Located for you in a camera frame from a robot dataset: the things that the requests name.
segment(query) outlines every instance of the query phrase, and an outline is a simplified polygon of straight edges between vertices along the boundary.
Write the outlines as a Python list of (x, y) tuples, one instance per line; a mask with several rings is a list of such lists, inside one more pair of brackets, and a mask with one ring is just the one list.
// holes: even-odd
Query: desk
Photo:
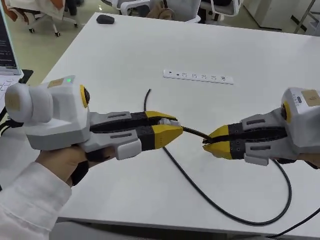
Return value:
[[(120, 15), (113, 15), (114, 25), (99, 25), (98, 15), (44, 80), (75, 74), (91, 94), (91, 111), (140, 112), (151, 88), (149, 110), (174, 115), (184, 126), (210, 133), (279, 107), (288, 87), (320, 88), (318, 37)], [(163, 78), (168, 68), (224, 74), (235, 84)], [(4, 186), (17, 174), (18, 158), (24, 167), (38, 153), (18, 131), (0, 138)], [(18, 149), (9, 149), (9, 141), (18, 143)], [(263, 167), (217, 159), (202, 149), (199, 137), (188, 133), (168, 149), (207, 195), (238, 217), (265, 221), (286, 203), (287, 185), (273, 163)], [(219, 213), (161, 149), (92, 168), (73, 188), (60, 216), (116, 225), (276, 234), (320, 205), (320, 172), (304, 162), (284, 169), (292, 183), (292, 203), (285, 216), (269, 226), (246, 226)], [(319, 222), (320, 215), (289, 235), (320, 237)]]

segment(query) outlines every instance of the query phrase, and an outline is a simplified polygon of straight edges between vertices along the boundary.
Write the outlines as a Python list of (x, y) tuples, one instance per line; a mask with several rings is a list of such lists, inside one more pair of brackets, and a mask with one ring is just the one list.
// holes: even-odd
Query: keyboard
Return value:
[(13, 79), (7, 79), (0, 82), (0, 100), (5, 96), (5, 93), (9, 86), (16, 84), (17, 82)]
[(0, 78), (0, 112), (5, 107), (5, 94), (8, 87), (16, 83), (17, 83), (17, 80), (10, 77), (6, 77), (6, 79)]

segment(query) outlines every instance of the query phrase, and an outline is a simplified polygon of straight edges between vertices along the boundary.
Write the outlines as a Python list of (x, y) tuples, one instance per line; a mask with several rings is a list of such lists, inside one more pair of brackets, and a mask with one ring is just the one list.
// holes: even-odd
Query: hand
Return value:
[(304, 160), (320, 168), (320, 153), (301, 153), (298, 160)]
[[(112, 147), (108, 147), (103, 150), (103, 155), (106, 158), (109, 157), (108, 160), (110, 160), (115, 157), (115, 151)], [(72, 186), (71, 174), (79, 163), (87, 161), (87, 159), (86, 153), (80, 147), (71, 146), (59, 150), (42, 151), (35, 161)], [(97, 164), (98, 162), (89, 162), (90, 167)]]

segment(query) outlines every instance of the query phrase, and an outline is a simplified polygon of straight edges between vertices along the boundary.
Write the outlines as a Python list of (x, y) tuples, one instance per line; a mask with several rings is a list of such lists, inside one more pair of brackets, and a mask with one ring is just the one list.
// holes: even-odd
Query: gray plastic part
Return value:
[(100, 114), (97, 112), (90, 112), (90, 126), (107, 123), (116, 120), (131, 119), (131, 114), (128, 111), (109, 112)]
[[(131, 113), (128, 111), (109, 112), (105, 114), (90, 112), (91, 126), (123, 119), (131, 119)], [(136, 130), (111, 133), (91, 132), (89, 140), (81, 143), (80, 146), (86, 153), (107, 147), (114, 147), (118, 160), (132, 158), (142, 151), (141, 141), (138, 138)]]
[(141, 141), (136, 130), (112, 132), (112, 133), (90, 133), (88, 141), (80, 144), (80, 147), (90, 153), (107, 147), (114, 147), (118, 160), (131, 158), (142, 151)]
[(261, 158), (258, 156), (248, 156), (247, 154), (244, 154), (244, 160), (246, 163), (249, 164), (257, 164), (262, 166), (267, 166), (269, 164), (269, 158)]
[[(285, 127), (281, 109), (277, 108), (267, 114), (257, 114), (241, 121), (243, 129), (249, 130), (260, 127)], [(284, 158), (296, 160), (300, 149), (296, 147), (289, 136), (273, 141), (247, 142), (245, 144), (245, 161), (266, 166), (268, 159)]]

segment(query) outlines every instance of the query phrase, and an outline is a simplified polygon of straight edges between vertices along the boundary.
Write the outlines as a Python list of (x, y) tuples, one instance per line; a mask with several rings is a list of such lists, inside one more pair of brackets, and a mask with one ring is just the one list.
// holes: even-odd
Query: sticker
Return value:
[(316, 90), (304, 90), (302, 95), (309, 107), (320, 106), (320, 96)]
[(62, 85), (63, 82), (64, 82), (64, 78), (60, 78), (60, 79), (57, 79), (57, 80), (53, 80), (53, 81), (49, 82), (47, 88), (52, 88), (52, 87), (60, 86), (60, 85)]
[(17, 93), (6, 93), (4, 102), (6, 109), (20, 111), (20, 97)]

